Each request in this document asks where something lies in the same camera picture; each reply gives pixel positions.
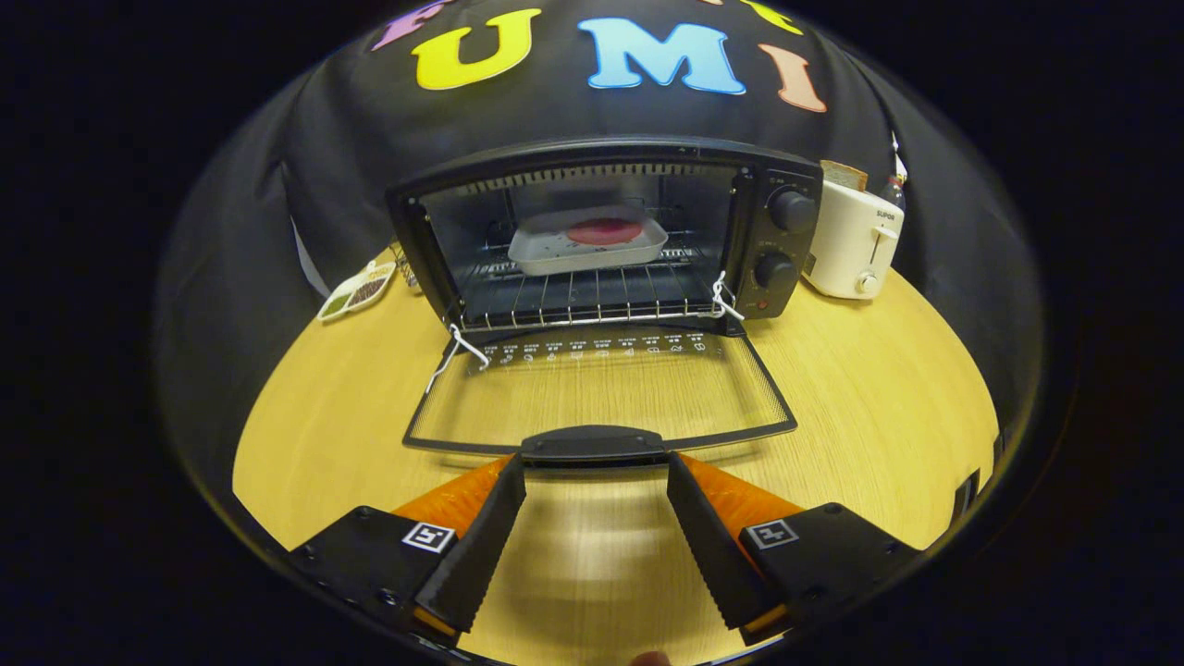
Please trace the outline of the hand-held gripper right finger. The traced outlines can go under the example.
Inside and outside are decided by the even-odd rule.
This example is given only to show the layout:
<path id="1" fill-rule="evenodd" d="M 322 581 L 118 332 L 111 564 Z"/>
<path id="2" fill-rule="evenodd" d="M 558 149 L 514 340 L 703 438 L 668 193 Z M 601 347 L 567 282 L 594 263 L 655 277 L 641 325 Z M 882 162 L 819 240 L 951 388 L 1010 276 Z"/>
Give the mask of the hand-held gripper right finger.
<path id="1" fill-rule="evenodd" d="M 842 502 L 804 510 L 681 452 L 667 497 L 723 625 L 749 646 L 854 610 L 918 557 Z"/>

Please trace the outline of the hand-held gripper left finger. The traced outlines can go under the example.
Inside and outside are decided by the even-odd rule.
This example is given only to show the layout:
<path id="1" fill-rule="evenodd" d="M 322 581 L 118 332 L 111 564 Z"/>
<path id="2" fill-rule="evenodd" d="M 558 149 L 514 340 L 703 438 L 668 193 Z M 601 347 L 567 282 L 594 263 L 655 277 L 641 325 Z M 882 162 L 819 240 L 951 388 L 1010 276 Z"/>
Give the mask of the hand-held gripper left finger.
<path id="1" fill-rule="evenodd" d="M 289 563 L 377 623 L 453 648 L 471 632 L 525 497 L 521 456 L 498 457 L 399 510 L 347 511 Z"/>

